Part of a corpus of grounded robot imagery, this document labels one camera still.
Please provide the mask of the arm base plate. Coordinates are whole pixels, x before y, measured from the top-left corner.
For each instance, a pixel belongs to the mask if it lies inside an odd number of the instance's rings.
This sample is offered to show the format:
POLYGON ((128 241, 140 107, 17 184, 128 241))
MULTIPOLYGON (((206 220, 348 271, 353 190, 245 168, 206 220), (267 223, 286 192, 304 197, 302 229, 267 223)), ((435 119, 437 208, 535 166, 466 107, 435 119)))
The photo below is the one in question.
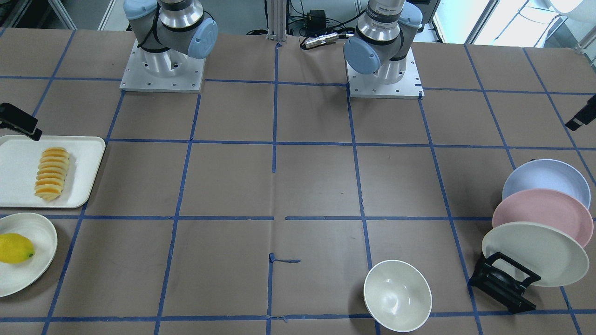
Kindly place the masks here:
POLYGON ((419 99, 425 96, 413 50, 399 61, 388 61, 373 74, 360 74, 345 65, 352 98, 419 99))
POLYGON ((175 50, 149 53, 134 42, 120 89, 137 93, 201 92, 205 59, 194 59, 175 50))

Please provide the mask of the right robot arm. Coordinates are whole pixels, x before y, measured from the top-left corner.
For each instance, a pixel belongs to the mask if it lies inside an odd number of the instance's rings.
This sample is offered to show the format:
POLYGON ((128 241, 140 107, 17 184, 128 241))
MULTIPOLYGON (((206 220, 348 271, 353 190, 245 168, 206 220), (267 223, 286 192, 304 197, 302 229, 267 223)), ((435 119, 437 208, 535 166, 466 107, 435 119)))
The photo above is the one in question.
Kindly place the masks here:
POLYGON ((2 31, 1 130, 191 141, 218 27, 198 0, 126 0, 132 32, 2 31))

